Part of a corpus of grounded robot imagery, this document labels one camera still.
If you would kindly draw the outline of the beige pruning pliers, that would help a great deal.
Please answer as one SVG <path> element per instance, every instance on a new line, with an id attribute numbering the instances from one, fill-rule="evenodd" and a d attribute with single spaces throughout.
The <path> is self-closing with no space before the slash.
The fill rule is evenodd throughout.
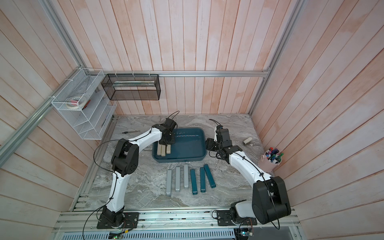
<path id="1" fill-rule="evenodd" d="M 167 146 L 161 145 L 161 156 L 162 157 L 166 156 L 166 149 L 167 149 Z"/>
<path id="2" fill-rule="evenodd" d="M 171 153 L 171 145 L 167 145 L 166 154 L 169 155 Z"/>
<path id="3" fill-rule="evenodd" d="M 158 144 L 158 147 L 157 147 L 157 156 L 161 156 L 162 155 L 162 145 Z"/>

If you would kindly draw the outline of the grey pruning pliers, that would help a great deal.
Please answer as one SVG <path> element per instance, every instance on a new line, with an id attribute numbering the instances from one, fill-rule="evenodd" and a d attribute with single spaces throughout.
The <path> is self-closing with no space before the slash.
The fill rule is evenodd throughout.
<path id="1" fill-rule="evenodd" d="M 184 164 L 184 188 L 189 188 L 189 166 Z"/>
<path id="2" fill-rule="evenodd" d="M 180 190 L 181 190 L 181 167 L 176 167 L 175 190 L 176 190 L 176 192 L 180 192 Z"/>
<path id="3" fill-rule="evenodd" d="M 171 192 L 172 192 L 172 170 L 167 170 L 166 195 L 171 196 Z"/>

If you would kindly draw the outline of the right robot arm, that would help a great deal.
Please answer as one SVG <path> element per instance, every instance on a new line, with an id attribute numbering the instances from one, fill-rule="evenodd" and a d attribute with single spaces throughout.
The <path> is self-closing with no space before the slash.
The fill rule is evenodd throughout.
<path id="1" fill-rule="evenodd" d="M 241 224 L 246 219 L 256 219 L 267 224 L 291 214 L 285 182 L 259 168 L 239 146 L 232 144 L 229 130 L 222 125 L 215 127 L 215 137 L 206 140 L 206 149 L 216 152 L 215 157 L 237 169 L 253 189 L 252 199 L 231 204 L 231 220 Z"/>

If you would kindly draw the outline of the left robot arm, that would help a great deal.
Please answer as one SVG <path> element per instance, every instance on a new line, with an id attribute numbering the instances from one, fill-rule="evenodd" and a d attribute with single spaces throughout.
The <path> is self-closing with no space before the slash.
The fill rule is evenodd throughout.
<path id="1" fill-rule="evenodd" d="M 102 207 L 97 229 L 117 229 L 124 225 L 125 191 L 131 174 L 139 165 L 139 153 L 155 142 L 164 146 L 174 144 L 173 130 L 176 126 L 174 120 L 167 118 L 162 124 L 153 125 L 136 138 L 118 140 L 111 159 L 114 174 L 111 192 L 108 202 Z"/>

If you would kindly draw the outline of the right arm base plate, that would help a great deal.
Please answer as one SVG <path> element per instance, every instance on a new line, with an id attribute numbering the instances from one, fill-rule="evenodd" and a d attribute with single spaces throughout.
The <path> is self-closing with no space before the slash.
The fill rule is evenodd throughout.
<path id="1" fill-rule="evenodd" d="M 256 218 L 242 218 L 240 217 L 235 209 L 229 210 L 215 210 L 216 217 L 219 226 L 235 226 L 235 225 L 246 225 L 246 226 L 256 226 Z"/>

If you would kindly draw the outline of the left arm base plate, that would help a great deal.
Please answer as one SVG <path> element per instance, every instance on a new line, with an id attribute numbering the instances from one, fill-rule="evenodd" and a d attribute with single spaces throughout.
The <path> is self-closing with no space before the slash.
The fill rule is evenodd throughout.
<path id="1" fill-rule="evenodd" d="M 138 226 L 139 213 L 104 214 L 100 216 L 97 229 L 135 229 Z"/>

